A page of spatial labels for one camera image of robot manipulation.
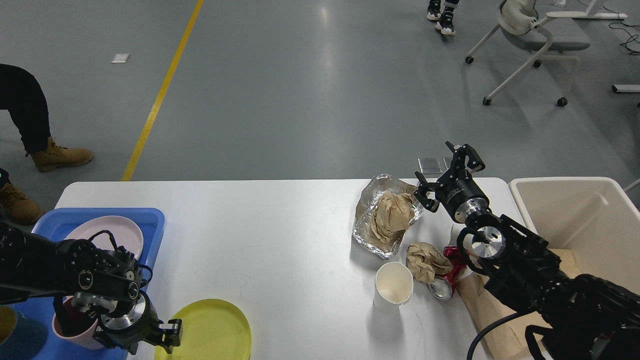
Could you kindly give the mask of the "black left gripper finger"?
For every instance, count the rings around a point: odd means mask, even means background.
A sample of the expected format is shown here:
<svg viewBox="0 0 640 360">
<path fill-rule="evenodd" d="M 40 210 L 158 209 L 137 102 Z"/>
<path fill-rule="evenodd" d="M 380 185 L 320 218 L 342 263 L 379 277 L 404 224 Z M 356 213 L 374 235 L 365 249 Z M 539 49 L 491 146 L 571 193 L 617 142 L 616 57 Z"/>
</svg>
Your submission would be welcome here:
<svg viewBox="0 0 640 360">
<path fill-rule="evenodd" d="M 158 346 L 167 354 L 180 347 L 183 337 L 183 319 L 170 319 L 164 326 L 158 326 Z"/>
<path fill-rule="evenodd" d="M 126 350 L 126 346 L 122 346 L 121 338 L 115 333 L 95 332 L 93 339 L 107 349 Z"/>
</svg>

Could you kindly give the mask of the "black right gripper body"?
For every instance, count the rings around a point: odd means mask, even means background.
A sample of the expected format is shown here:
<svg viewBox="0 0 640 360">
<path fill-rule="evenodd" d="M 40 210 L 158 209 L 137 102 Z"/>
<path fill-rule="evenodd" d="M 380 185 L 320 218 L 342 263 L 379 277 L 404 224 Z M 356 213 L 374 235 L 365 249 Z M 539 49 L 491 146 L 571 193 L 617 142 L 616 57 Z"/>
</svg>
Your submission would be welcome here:
<svg viewBox="0 0 640 360">
<path fill-rule="evenodd" d="M 455 223 L 464 224 L 471 215 L 491 213 L 489 198 L 470 175 L 454 178 L 443 174 L 437 183 L 436 200 Z"/>
</svg>

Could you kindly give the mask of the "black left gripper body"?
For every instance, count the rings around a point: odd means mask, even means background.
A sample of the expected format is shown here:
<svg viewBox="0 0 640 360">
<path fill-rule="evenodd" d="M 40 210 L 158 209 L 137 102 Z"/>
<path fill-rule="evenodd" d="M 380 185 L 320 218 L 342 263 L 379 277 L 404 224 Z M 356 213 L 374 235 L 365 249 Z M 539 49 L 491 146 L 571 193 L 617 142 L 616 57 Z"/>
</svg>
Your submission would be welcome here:
<svg viewBox="0 0 640 360">
<path fill-rule="evenodd" d="M 137 354 L 139 343 L 146 342 L 158 346 L 158 328 L 162 321 L 146 292 L 142 292 L 134 305 L 120 317 L 102 315 L 94 333 L 112 333 L 118 335 L 122 346 L 130 355 Z"/>
</svg>

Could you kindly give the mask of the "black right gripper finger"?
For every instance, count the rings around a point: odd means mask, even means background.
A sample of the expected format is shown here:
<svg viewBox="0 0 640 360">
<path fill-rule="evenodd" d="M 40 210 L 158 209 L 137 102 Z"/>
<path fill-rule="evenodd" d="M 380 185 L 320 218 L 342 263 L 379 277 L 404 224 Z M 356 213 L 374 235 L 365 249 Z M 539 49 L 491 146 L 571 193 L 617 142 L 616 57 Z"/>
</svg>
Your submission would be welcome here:
<svg viewBox="0 0 640 360">
<path fill-rule="evenodd" d="M 441 201 L 436 197 L 429 198 L 429 193 L 434 193 L 441 189 L 442 185 L 439 182 L 428 182 L 425 176 L 420 171 L 414 172 L 415 177 L 418 180 L 418 186 L 414 192 L 414 197 L 429 212 L 436 213 L 439 209 Z"/>
<path fill-rule="evenodd" d="M 445 145 L 452 153 L 449 169 L 445 172 L 445 180 L 455 182 L 471 179 L 472 174 L 486 169 L 485 162 L 473 146 L 469 144 L 454 145 L 450 141 L 446 141 Z"/>
</svg>

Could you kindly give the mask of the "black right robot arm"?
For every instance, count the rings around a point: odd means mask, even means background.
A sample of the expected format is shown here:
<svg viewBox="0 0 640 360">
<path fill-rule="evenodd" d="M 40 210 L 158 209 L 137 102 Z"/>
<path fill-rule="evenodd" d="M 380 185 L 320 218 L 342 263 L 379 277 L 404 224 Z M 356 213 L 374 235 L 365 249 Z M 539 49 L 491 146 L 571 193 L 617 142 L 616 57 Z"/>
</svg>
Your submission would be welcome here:
<svg viewBox="0 0 640 360">
<path fill-rule="evenodd" d="M 525 340 L 533 359 L 544 358 L 535 335 L 555 360 L 637 360 L 640 355 L 639 296 L 598 276 L 569 278 L 548 241 L 507 215 L 497 216 L 490 200 L 473 180 L 485 169 L 475 148 L 446 141 L 452 153 L 449 169 L 431 182 L 416 172 L 414 196 L 428 211 L 443 205 L 462 224 L 455 240 L 464 264 L 487 276 L 484 285 L 513 313 L 490 323 L 471 342 L 473 358 L 485 335 L 503 324 L 539 313 L 547 327 L 528 325 Z"/>
</svg>

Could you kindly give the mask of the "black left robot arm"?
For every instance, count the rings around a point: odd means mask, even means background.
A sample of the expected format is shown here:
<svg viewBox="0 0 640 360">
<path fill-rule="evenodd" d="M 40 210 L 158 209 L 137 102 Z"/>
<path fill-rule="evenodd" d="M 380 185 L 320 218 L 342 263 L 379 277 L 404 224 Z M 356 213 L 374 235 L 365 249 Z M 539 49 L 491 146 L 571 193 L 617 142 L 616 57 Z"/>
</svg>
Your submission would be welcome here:
<svg viewBox="0 0 640 360">
<path fill-rule="evenodd" d="M 94 238 L 54 242 L 38 234 L 1 224 L 1 303 L 12 305 L 32 297 L 52 297 L 61 327 L 73 324 L 63 305 L 71 297 L 73 307 L 97 320 L 93 339 L 101 345 L 137 353 L 146 342 L 167 354 L 181 345 L 182 319 L 170 319 L 167 328 L 144 291 L 150 279 L 141 264 L 114 235 L 105 230 L 112 249 L 100 249 Z"/>
</svg>

